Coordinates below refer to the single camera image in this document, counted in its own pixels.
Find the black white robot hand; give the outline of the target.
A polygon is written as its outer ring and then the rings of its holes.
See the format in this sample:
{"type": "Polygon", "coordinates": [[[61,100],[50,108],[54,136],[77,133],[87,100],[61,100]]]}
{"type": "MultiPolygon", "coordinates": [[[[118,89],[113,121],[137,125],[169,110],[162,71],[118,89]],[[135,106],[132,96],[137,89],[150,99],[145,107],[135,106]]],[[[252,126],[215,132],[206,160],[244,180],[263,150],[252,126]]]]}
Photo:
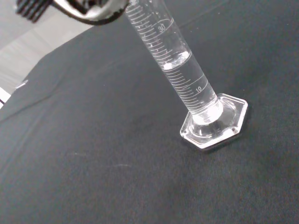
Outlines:
{"type": "Polygon", "coordinates": [[[15,13],[36,23],[49,7],[86,25],[101,26],[117,20],[129,0],[17,0],[15,13]]]}

